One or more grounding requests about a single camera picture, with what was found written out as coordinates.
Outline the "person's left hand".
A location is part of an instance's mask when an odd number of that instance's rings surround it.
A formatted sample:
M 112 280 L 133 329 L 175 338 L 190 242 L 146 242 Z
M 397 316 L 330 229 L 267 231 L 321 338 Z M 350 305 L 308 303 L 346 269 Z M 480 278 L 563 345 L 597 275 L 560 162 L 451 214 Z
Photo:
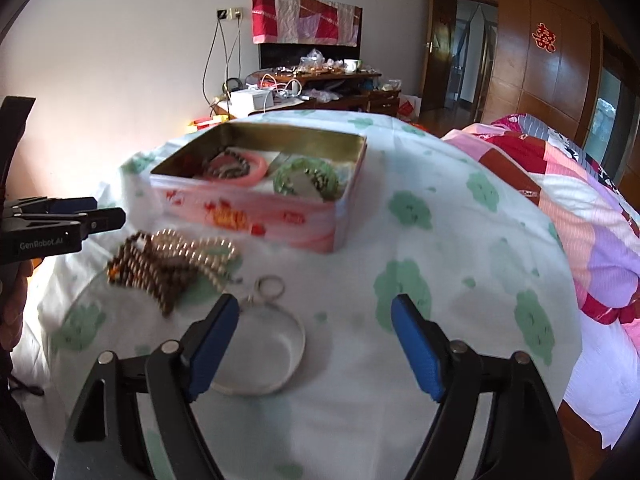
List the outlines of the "person's left hand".
M 1 348 L 12 351 L 21 339 L 26 306 L 28 279 L 34 272 L 32 260 L 23 261 L 17 269 L 11 293 L 1 305 Z

